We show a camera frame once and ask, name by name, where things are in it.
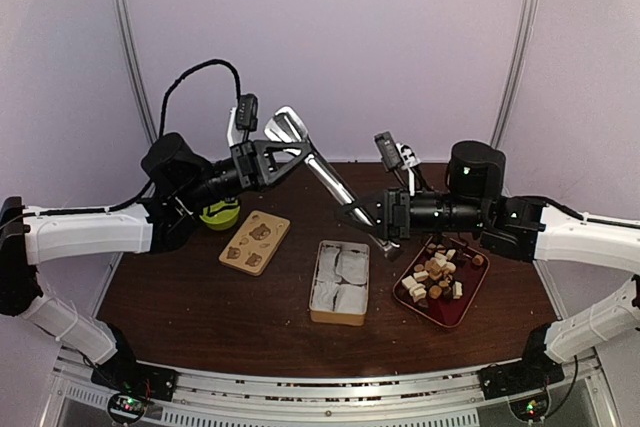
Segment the tan bear tin lid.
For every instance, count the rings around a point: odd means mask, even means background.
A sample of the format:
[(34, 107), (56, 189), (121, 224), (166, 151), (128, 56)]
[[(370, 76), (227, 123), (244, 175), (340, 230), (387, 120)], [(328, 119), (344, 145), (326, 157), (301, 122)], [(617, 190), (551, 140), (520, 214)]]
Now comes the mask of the tan bear tin lid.
[(252, 211), (219, 255), (219, 262), (252, 276), (261, 275), (290, 225), (283, 217)]

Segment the metal tongs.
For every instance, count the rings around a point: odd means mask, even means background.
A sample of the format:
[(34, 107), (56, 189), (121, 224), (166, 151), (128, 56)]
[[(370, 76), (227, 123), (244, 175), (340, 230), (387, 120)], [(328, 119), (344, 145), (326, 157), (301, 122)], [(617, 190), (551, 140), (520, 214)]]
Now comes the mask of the metal tongs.
[[(307, 127), (292, 107), (283, 106), (279, 108), (265, 124), (264, 134), (274, 142), (279, 141), (290, 146), (293, 143), (309, 144), (311, 153), (304, 158), (309, 170), (341, 206), (350, 206), (356, 201), (356, 195), (352, 189), (316, 149), (311, 141)], [(347, 215), (351, 220), (358, 221), (358, 223), (364, 224), (366, 227), (374, 226), (371, 215), (362, 208), (355, 208), (354, 206), (347, 212)], [(368, 235), (386, 259), (390, 261), (396, 260), (402, 253), (399, 244), (382, 240), (372, 234)]]

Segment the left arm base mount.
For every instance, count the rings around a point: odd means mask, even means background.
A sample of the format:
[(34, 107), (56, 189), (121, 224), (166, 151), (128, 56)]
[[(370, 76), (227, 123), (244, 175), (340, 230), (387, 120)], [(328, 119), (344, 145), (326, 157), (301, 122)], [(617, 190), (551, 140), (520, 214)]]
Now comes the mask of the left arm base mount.
[(171, 401), (178, 380), (176, 370), (116, 357), (91, 369), (94, 384), (141, 400)]

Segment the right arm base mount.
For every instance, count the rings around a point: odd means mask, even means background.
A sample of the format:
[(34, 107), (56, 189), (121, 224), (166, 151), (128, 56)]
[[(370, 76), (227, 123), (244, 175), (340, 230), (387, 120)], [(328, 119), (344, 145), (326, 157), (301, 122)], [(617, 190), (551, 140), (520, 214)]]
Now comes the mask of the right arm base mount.
[(541, 390), (561, 382), (565, 374), (561, 365), (533, 365), (524, 361), (493, 364), (478, 372), (480, 387), (486, 400), (511, 397)]

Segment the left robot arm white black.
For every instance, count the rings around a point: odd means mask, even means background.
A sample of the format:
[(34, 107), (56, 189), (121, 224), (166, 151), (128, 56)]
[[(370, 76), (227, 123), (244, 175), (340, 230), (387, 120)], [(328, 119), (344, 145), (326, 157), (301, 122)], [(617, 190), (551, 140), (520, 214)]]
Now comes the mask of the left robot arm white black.
[(18, 196), (1, 208), (1, 313), (33, 322), (86, 356), (123, 391), (144, 380), (121, 331), (78, 312), (38, 279), (38, 265), (91, 254), (165, 253), (184, 246), (205, 207), (280, 184), (312, 152), (307, 142), (245, 141), (212, 163), (176, 133), (160, 137), (141, 166), (151, 197), (111, 207), (43, 209)]

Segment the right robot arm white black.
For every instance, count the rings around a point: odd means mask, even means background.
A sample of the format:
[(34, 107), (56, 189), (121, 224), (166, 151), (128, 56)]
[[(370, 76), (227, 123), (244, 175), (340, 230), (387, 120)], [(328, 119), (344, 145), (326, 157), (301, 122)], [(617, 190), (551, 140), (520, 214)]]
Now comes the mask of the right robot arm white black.
[(506, 156), (479, 141), (453, 145), (443, 192), (393, 188), (341, 206), (337, 218), (384, 241), (415, 233), (469, 233), (482, 248), (518, 261), (567, 261), (631, 273), (589, 308), (533, 330), (513, 366), (535, 387), (577, 354), (639, 325), (639, 224), (579, 213), (543, 196), (503, 193)]

